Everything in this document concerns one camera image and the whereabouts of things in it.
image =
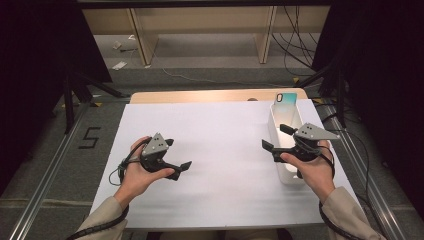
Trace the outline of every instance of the hand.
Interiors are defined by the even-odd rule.
[[[329,142],[325,140],[319,141],[318,145],[327,148],[330,147]],[[322,148],[322,153],[331,160],[332,155],[328,149]],[[321,157],[317,157],[309,162],[302,162],[289,153],[282,153],[280,157],[299,169],[302,173],[303,180],[305,180],[306,184],[318,196],[321,203],[324,204],[327,197],[335,189],[330,165]]]
[[[138,139],[131,146],[131,150],[147,138],[148,137],[143,137]],[[133,156],[140,156],[142,149],[143,145],[134,152]],[[124,210],[135,197],[144,193],[150,184],[156,180],[173,174],[174,171],[175,170],[172,168],[165,168],[160,171],[150,173],[146,171],[139,162],[130,163],[128,164],[125,172],[124,180],[122,181],[118,191],[116,191],[114,197],[118,200],[122,210]]]

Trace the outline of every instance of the table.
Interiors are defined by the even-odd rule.
[[[261,138],[269,140],[270,100],[281,92],[299,93],[301,117],[320,126],[312,102],[305,99],[301,89],[134,94],[123,113],[92,211],[116,191],[117,187],[109,183],[109,174],[128,154],[129,146],[140,134],[153,135],[153,130],[160,129],[165,138],[175,139],[165,160],[175,165],[187,161],[193,164],[178,181],[159,180],[135,199],[130,204],[128,229],[176,231],[321,224],[315,194],[307,185],[283,185],[271,155],[261,149]],[[246,101],[251,98],[260,101]],[[354,196],[334,156],[335,183]]]

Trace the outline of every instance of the gray floor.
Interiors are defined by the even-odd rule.
[[[136,48],[135,42],[128,37],[96,36],[96,41],[114,81],[110,85],[129,94],[137,91],[290,87],[294,77],[302,79],[306,76],[301,75],[312,73],[293,58],[284,57],[274,40],[271,40],[267,64],[259,64],[254,39],[249,34],[161,35],[150,66],[141,64],[137,51],[119,51]],[[315,48],[315,43],[308,34],[302,35],[302,39],[308,48]],[[121,48],[112,48],[115,41],[121,42]],[[290,49],[306,61],[301,50]],[[111,68],[120,61],[126,62],[127,65],[118,71],[112,70]],[[305,88],[309,97],[317,96],[318,84],[319,81]],[[128,99],[109,97],[96,88],[92,88],[92,92],[96,96],[100,95],[93,101],[99,104],[92,104],[84,112],[26,239],[64,239],[77,229],[91,209],[120,117],[125,104],[128,103]],[[81,111],[78,99],[74,98],[74,102],[75,110]],[[328,115],[326,108],[317,107],[322,119]],[[56,117],[46,123],[43,134],[33,147],[33,158],[21,165],[0,198],[0,239],[8,239],[14,226],[18,224],[23,210],[64,138],[65,111],[62,100],[54,112]],[[369,156],[370,175],[375,179],[405,233],[405,239],[424,239],[423,221],[390,170],[381,164],[378,150],[354,109],[346,107],[346,117],[347,129],[354,134],[352,139],[361,156]],[[331,119],[324,123],[327,129],[334,128],[332,121]],[[96,129],[90,131],[89,136],[98,138],[95,147],[81,148],[93,143],[92,140],[84,140],[87,130],[93,127]],[[364,196],[364,186],[349,160],[348,153],[340,144],[333,144],[352,187],[357,194]],[[371,214],[372,210],[365,203],[362,204],[372,226],[379,229],[378,221]],[[289,231],[294,239],[328,239],[324,225],[290,228]],[[143,236],[144,233],[126,232],[123,239],[143,239]]]

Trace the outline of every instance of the wire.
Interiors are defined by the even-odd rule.
[[[318,44],[318,42],[315,40],[314,36],[312,36],[311,33],[309,33],[309,36],[311,36],[312,40],[315,42],[315,44]]]
[[[305,51],[303,50],[303,49],[306,49],[306,45],[303,42],[303,40],[302,40],[302,38],[300,37],[300,34],[299,34],[299,6],[296,6],[296,23],[295,24],[293,24],[293,21],[292,21],[290,15],[289,15],[289,13],[287,12],[286,6],[284,6],[284,11],[286,12],[286,15],[287,15],[287,17],[288,17],[288,19],[290,21],[290,24],[292,25],[293,34],[296,33],[296,35],[297,35],[297,37],[299,39],[299,43],[300,43],[300,46],[302,46],[302,52],[303,52],[303,55],[305,56],[306,61],[309,63],[309,65],[311,65],[311,63],[309,62],[308,58],[306,57]]]
[[[184,78],[186,80],[195,81],[195,82],[210,82],[210,83],[217,83],[217,84],[237,83],[237,84],[242,84],[242,85],[267,85],[267,86],[282,87],[282,88],[291,87],[291,86],[285,86],[285,85],[277,85],[277,84],[271,84],[271,83],[259,83],[259,82],[251,82],[251,83],[249,83],[249,82],[238,82],[238,81],[219,82],[219,81],[209,80],[209,79],[194,79],[194,78],[189,78],[189,77],[179,75],[179,74],[171,74],[171,73],[167,72],[164,68],[162,68],[162,71],[164,73],[166,73],[167,75],[171,76],[171,77],[180,77],[180,78]]]
[[[284,41],[284,42],[286,42],[287,44],[290,44],[290,46],[292,46],[292,47],[294,47],[294,48],[304,49],[304,50],[306,50],[306,51],[308,51],[308,52],[315,52],[314,50],[307,49],[307,48],[303,48],[303,47],[300,47],[300,46],[294,45],[293,43],[290,43],[289,41],[287,41],[287,40],[283,37],[283,35],[282,35],[281,33],[280,33],[280,38],[281,38],[281,39],[283,39],[283,41]]]
[[[291,72],[291,71],[289,70],[289,68],[287,68],[287,64],[286,64],[286,54],[289,54],[292,58],[296,59],[298,62],[300,62],[301,64],[305,65],[305,66],[306,66],[306,67],[308,67],[309,69],[311,69],[311,66],[309,66],[307,63],[303,62],[303,61],[302,61],[302,60],[300,60],[298,57],[294,56],[291,52],[289,52],[289,51],[287,50],[287,48],[288,48],[288,47],[287,47],[287,48],[284,48],[284,47],[280,44],[280,42],[278,42],[278,40],[275,38],[274,34],[272,34],[271,36],[272,36],[272,38],[274,39],[274,41],[278,44],[278,46],[280,46],[280,48],[284,51],[284,68],[287,70],[287,72],[289,72],[290,74],[295,75],[295,76],[307,76],[307,77],[312,76],[312,75],[308,75],[308,74],[296,74],[296,73]]]

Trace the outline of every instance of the sleeve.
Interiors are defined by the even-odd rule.
[[[85,219],[77,231],[110,222],[121,216],[121,214],[121,205],[114,197],[109,197],[93,213],[91,213],[87,219]],[[127,220],[123,220],[112,228],[78,238],[78,240],[119,240],[122,237],[122,232],[124,231],[127,222]]]
[[[340,229],[360,239],[385,239],[370,227],[370,224],[348,191],[344,187],[336,188],[325,201],[323,212]],[[330,239],[342,240],[342,236],[330,229]]]

